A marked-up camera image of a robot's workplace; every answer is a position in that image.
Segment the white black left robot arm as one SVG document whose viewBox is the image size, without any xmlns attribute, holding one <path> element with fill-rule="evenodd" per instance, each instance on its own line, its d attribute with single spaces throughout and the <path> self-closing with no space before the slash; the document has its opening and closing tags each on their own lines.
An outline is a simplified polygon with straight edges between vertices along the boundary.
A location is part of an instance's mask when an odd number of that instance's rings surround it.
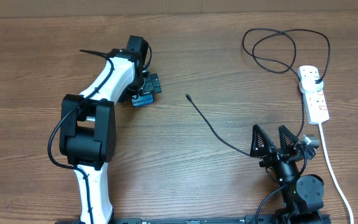
<svg viewBox="0 0 358 224">
<path fill-rule="evenodd" d="M 162 88 L 158 75 L 148 71 L 152 48 L 143 37 L 132 35 L 126 48 L 93 55 L 105 59 L 105 67 L 87 89 L 63 98 L 47 153 L 54 165 L 76 175 L 82 209 L 75 223 L 113 223 L 108 164 L 117 143 L 115 105 L 126 100 L 134 107 L 152 104 Z"/>
</svg>

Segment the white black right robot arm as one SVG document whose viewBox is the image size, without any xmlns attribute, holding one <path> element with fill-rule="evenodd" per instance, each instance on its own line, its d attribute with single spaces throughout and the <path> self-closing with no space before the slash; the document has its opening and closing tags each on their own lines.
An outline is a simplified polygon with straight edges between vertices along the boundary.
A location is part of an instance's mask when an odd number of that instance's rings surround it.
<svg viewBox="0 0 358 224">
<path fill-rule="evenodd" d="M 278 189 L 266 196 L 255 215 L 246 216 L 251 223 L 329 223 L 320 213 L 323 208 L 324 181 L 318 175 L 304 175 L 307 162 L 316 155 L 319 139 L 313 135 L 296 137 L 284 125 L 278 128 L 280 147 L 257 124 L 252 127 L 250 154 L 261 161 L 259 166 L 272 170 Z M 265 203 L 281 193 L 284 207 L 270 215 L 260 212 Z"/>
</svg>

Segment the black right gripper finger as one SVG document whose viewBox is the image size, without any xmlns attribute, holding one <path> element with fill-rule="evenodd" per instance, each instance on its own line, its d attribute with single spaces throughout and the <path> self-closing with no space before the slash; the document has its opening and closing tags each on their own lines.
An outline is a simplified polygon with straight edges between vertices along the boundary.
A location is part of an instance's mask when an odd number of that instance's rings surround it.
<svg viewBox="0 0 358 224">
<path fill-rule="evenodd" d="M 258 124 L 253 125 L 250 155 L 264 157 L 270 155 L 275 149 L 276 146 L 267 133 Z"/>
<path fill-rule="evenodd" d="M 295 152 L 295 144 L 298 142 L 298 138 L 288 130 L 284 125 L 278 128 L 280 138 L 280 149 L 282 152 Z"/>
</svg>

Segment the Samsung Galaxy smartphone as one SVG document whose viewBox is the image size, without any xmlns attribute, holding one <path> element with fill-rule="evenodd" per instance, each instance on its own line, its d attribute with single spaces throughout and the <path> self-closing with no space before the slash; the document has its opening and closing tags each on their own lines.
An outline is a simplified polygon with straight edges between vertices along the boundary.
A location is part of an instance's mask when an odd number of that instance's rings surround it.
<svg viewBox="0 0 358 224">
<path fill-rule="evenodd" d="M 138 96 L 137 99 L 131 99 L 133 107 L 141 107 L 154 103 L 153 95 Z"/>
</svg>

